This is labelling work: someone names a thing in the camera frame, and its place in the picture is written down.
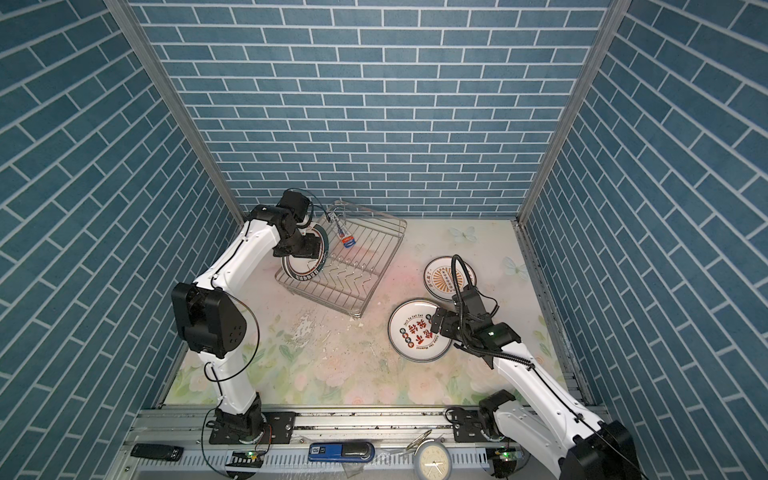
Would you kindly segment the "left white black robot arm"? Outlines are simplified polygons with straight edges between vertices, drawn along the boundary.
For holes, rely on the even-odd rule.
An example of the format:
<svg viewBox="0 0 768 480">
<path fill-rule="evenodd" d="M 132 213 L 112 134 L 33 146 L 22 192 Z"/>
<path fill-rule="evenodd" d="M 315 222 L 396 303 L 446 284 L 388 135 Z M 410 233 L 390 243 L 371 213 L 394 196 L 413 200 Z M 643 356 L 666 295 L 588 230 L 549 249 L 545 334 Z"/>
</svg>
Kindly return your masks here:
<svg viewBox="0 0 768 480">
<path fill-rule="evenodd" d="M 258 321 L 254 314 L 244 317 L 247 305 L 235 293 L 268 255 L 279 258 L 294 280 L 309 281 L 320 273 L 329 241 L 313 224 L 313 214 L 313 202 L 291 191 L 275 206 L 256 206 L 225 253 L 193 282 L 171 291 L 178 334 L 198 354 L 217 391 L 214 431 L 231 443 L 257 443 L 266 428 L 260 396 L 246 374 L 252 361 L 243 357 L 248 328 Z"/>
</svg>

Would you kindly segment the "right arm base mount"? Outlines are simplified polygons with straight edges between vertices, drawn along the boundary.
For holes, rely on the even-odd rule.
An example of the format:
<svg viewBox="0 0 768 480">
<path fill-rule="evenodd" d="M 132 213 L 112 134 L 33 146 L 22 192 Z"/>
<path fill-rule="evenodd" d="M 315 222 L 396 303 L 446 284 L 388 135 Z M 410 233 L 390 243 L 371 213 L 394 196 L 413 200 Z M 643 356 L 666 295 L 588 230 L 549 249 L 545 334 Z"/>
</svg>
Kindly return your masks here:
<svg viewBox="0 0 768 480">
<path fill-rule="evenodd" d="M 507 443 L 522 444 L 529 432 L 513 418 L 511 411 L 501 408 L 493 413 L 480 409 L 453 406 L 444 411 L 454 441 L 457 443 Z"/>
</svg>

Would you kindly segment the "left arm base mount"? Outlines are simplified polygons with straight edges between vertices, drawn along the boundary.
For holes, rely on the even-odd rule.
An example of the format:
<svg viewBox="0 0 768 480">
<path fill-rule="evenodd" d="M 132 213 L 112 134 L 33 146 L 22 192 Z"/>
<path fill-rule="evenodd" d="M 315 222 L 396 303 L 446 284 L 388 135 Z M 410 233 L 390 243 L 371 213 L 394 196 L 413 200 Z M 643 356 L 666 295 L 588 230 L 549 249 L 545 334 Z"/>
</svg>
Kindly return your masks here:
<svg viewBox="0 0 768 480">
<path fill-rule="evenodd" d="M 212 445 L 289 444 L 297 414 L 288 412 L 262 412 L 257 415 L 220 415 L 206 421 L 211 429 Z"/>
</svg>

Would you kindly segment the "metal wire dish rack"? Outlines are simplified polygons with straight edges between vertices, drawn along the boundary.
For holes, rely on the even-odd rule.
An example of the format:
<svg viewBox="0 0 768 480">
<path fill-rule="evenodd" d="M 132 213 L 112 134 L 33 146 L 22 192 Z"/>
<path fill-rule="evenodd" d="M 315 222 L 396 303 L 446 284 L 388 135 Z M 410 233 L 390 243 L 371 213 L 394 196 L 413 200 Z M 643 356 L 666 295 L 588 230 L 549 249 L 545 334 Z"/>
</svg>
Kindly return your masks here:
<svg viewBox="0 0 768 480">
<path fill-rule="evenodd" d="M 329 240 L 321 273 L 301 282 L 279 267 L 275 280 L 293 294 L 360 318 L 405 238 L 407 221 L 343 200 L 335 201 L 328 211 L 332 219 L 346 224 L 356 244 L 345 248 L 335 222 L 320 216 L 316 223 L 326 230 Z"/>
</svg>

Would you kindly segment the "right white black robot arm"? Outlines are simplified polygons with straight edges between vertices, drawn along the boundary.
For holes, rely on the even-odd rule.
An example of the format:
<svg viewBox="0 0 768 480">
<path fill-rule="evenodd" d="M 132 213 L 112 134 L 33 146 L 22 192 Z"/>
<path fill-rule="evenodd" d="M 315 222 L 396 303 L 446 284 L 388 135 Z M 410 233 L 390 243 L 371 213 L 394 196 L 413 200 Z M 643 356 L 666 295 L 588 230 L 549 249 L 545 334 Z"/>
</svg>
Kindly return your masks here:
<svg viewBox="0 0 768 480">
<path fill-rule="evenodd" d="M 499 390 L 479 402 L 483 435 L 510 439 L 559 479 L 642 479 L 632 435 L 573 397 L 536 361 L 513 328 L 492 319 L 474 286 L 454 295 L 455 309 L 428 315 L 431 331 L 482 359 L 522 395 Z"/>
</svg>

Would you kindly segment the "just eat text plate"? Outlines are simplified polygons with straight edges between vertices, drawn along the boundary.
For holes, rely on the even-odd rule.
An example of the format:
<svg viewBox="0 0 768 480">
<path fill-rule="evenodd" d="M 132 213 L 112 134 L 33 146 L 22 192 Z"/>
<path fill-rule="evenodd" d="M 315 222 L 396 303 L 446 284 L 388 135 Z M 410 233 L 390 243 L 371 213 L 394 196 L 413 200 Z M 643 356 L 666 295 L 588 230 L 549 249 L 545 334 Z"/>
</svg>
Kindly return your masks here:
<svg viewBox="0 0 768 480">
<path fill-rule="evenodd" d="M 432 316 L 438 304 L 412 299 L 397 306 L 388 321 L 388 338 L 394 350 L 405 359 L 429 363 L 444 356 L 452 341 L 431 331 Z"/>
</svg>

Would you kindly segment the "thin red rim plate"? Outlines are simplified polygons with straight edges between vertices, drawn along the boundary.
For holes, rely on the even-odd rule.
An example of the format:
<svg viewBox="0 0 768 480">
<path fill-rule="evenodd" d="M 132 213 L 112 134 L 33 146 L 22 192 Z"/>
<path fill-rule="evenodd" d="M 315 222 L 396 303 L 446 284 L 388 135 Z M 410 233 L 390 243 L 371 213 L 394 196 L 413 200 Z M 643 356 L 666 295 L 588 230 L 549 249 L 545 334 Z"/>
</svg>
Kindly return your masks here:
<svg viewBox="0 0 768 480">
<path fill-rule="evenodd" d="M 440 301 L 451 302 L 456 293 L 451 261 L 451 256 L 435 258 L 426 265 L 423 271 L 423 282 L 427 291 Z M 463 268 L 460 263 L 457 263 L 456 278 L 461 289 L 467 285 L 465 273 L 469 274 L 473 284 L 477 283 L 473 267 L 467 264 L 466 268 Z"/>
</svg>

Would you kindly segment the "red ring plate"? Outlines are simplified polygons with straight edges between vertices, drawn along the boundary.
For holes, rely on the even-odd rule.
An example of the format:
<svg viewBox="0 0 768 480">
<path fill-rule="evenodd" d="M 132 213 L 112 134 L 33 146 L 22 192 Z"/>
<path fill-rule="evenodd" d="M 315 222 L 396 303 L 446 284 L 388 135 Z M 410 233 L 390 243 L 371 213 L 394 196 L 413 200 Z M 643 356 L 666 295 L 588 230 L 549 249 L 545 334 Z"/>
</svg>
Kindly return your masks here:
<svg viewBox="0 0 768 480">
<path fill-rule="evenodd" d="M 305 231 L 307 237 L 314 236 L 319 243 L 319 255 L 317 258 L 298 258 L 286 256 L 281 260 L 283 272 L 296 281 L 310 281 L 318 276 L 328 259 L 329 240 L 326 230 L 317 223 L 312 223 Z"/>
</svg>

